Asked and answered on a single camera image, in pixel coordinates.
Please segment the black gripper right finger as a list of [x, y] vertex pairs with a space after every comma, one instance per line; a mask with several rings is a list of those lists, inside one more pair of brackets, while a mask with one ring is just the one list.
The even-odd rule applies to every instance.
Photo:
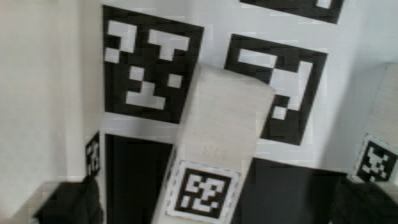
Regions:
[[376, 183], [338, 183], [331, 224], [398, 224], [398, 202]]

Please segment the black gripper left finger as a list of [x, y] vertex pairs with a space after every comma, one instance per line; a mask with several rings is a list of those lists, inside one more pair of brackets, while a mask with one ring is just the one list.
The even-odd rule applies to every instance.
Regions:
[[104, 224], [100, 186], [93, 176], [63, 182], [36, 212], [40, 224]]

